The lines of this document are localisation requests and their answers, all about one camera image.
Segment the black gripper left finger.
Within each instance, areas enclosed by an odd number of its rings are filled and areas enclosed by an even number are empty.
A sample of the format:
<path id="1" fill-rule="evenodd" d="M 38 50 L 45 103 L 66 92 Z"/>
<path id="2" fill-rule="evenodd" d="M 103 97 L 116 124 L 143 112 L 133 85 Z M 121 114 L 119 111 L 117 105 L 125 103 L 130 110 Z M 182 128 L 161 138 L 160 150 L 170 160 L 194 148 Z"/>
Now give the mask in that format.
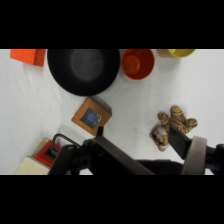
<path id="1" fill-rule="evenodd" d="M 89 170 L 94 175 L 153 175 L 103 136 L 86 140 L 83 146 L 90 155 Z"/>

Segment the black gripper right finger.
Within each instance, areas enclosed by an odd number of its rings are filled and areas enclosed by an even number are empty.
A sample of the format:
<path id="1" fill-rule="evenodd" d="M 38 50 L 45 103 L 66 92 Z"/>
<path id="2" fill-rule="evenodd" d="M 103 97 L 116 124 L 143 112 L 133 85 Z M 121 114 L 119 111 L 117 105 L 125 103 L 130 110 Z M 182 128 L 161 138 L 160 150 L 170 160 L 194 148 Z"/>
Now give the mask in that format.
<path id="1" fill-rule="evenodd" d="M 180 130 L 172 127 L 169 132 L 169 144 L 184 161 L 182 175 L 204 175 L 207 140 L 194 136 L 188 138 Z"/>

